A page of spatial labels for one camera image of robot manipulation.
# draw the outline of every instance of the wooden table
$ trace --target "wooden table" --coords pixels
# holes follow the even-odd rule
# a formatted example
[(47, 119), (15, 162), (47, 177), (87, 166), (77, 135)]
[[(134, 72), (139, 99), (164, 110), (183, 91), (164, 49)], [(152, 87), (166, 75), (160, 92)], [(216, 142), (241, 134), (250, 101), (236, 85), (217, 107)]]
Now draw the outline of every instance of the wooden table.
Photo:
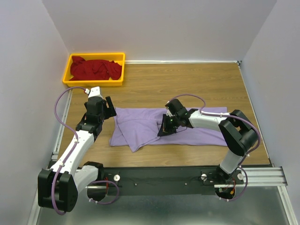
[[(237, 64), (131, 64), (125, 66), (125, 81), (121, 87), (103, 87), (103, 96), (111, 96), (115, 107), (163, 108), (172, 97), (192, 93), (203, 97), (207, 107), (226, 106), (228, 112), (242, 110), (257, 123)], [(67, 124), (75, 128), (85, 113), (87, 96), (74, 90)], [(194, 97), (180, 97), (185, 107), (200, 107), (202, 102)], [(128, 146), (110, 147), (114, 119), (103, 124), (103, 131), (85, 154), (82, 164), (95, 161), (110, 166), (172, 166), (218, 165), (226, 147), (187, 145), (148, 145), (132, 153)], [(59, 156), (69, 145), (72, 132), (65, 129)], [(263, 144), (248, 157), (245, 165), (269, 164)]]

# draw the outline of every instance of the orange plastic tray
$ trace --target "orange plastic tray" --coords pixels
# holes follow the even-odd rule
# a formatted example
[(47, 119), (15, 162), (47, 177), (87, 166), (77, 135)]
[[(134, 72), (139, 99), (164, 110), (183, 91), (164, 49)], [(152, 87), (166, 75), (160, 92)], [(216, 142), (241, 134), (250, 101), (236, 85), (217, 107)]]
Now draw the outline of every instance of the orange plastic tray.
[[(73, 63), (72, 56), (81, 56), (85, 60), (108, 60), (115, 61), (122, 66), (122, 74), (120, 79), (104, 81), (70, 81), (73, 77), (70, 74), (70, 67)], [(64, 73), (64, 77), (62, 78), (62, 82), (65, 83), (69, 87), (74, 86), (85, 86), (85, 87), (95, 87), (95, 86), (121, 86), (124, 80), (124, 66), (125, 66), (125, 53), (74, 53), (71, 54), (69, 60), (67, 61), (67, 67)]]

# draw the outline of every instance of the white wall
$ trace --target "white wall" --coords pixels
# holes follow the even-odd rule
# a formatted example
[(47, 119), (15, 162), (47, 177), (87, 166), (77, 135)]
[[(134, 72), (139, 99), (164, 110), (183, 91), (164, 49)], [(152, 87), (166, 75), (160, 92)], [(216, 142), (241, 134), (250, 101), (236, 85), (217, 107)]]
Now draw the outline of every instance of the white wall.
[(0, 26), (0, 224), (25, 225), (58, 131), (68, 52), (40, 0), (1, 1)]
[(241, 60), (276, 0), (42, 0), (71, 52)]
[(242, 62), (271, 161), (283, 166), (300, 221), (300, 1), (279, 0)]

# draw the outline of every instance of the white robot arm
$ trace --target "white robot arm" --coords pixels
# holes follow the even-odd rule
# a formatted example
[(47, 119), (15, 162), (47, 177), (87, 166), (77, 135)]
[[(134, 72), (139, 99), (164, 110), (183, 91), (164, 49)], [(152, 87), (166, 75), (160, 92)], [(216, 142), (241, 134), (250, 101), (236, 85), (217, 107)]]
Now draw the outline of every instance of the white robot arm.
[[(61, 158), (49, 170), (43, 169), (38, 176), (38, 204), (41, 207), (70, 212), (75, 206), (78, 193), (91, 182), (104, 179), (104, 168), (100, 163), (87, 162), (80, 171), (76, 172), (76, 170), (84, 154), (102, 131), (103, 121), (115, 116), (116, 111), (110, 97), (106, 97), (106, 101), (103, 100), (99, 87), (91, 89), (85, 107), (87, 112), (76, 126), (78, 138), (74, 136)], [(247, 151), (258, 139), (257, 133), (252, 129), (252, 124), (246, 116), (239, 110), (221, 115), (197, 109), (187, 111), (177, 99), (168, 102), (166, 107), (168, 110), (163, 115), (158, 136), (174, 134), (179, 126), (207, 128), (222, 132), (229, 151), (220, 165), (211, 173), (213, 177), (207, 177), (207, 179), (218, 183), (228, 183)], [(51, 190), (53, 184), (55, 185), (54, 193)]]

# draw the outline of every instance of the purple cloth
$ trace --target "purple cloth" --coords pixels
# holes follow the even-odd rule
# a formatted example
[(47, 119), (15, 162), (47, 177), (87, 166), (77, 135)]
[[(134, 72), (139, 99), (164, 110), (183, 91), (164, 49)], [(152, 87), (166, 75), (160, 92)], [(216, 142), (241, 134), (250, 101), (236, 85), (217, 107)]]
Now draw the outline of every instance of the purple cloth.
[[(210, 113), (226, 113), (226, 107), (205, 108)], [(205, 128), (188, 128), (169, 136), (157, 137), (166, 109), (116, 108), (115, 129), (110, 146), (129, 145), (132, 152), (147, 144), (185, 144), (227, 146), (221, 132)]]

